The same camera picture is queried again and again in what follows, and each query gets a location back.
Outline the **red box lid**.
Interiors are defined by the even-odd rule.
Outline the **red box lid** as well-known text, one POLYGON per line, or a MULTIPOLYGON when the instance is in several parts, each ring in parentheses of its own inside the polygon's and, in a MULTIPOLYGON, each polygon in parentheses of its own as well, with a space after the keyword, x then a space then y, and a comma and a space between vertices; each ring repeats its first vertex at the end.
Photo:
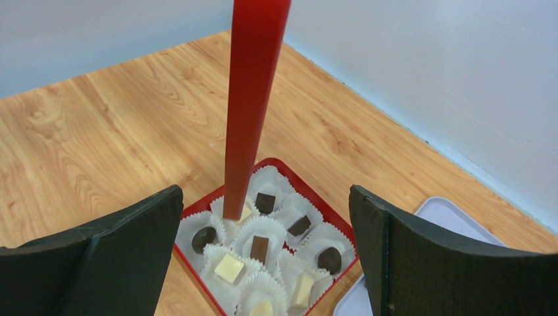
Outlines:
POLYGON ((290 1, 234 1, 224 168, 225 219, 241 217, 290 7, 290 1))

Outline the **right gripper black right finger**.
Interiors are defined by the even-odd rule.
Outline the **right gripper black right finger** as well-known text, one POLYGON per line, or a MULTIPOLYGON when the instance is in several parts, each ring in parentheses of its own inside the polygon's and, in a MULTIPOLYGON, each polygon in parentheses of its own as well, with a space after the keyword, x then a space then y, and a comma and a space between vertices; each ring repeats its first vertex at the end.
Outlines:
POLYGON ((463 236, 360 185, 349 214, 375 315, 557 314, 556 253, 463 236))

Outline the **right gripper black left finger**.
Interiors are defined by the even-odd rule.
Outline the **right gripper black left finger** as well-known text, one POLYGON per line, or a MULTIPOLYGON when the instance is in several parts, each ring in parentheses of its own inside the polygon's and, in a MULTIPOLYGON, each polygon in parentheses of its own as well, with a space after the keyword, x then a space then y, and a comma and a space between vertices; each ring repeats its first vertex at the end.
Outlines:
POLYGON ((172 185, 74 228, 1 248, 1 314, 154 314, 183 208, 182 189, 172 185))

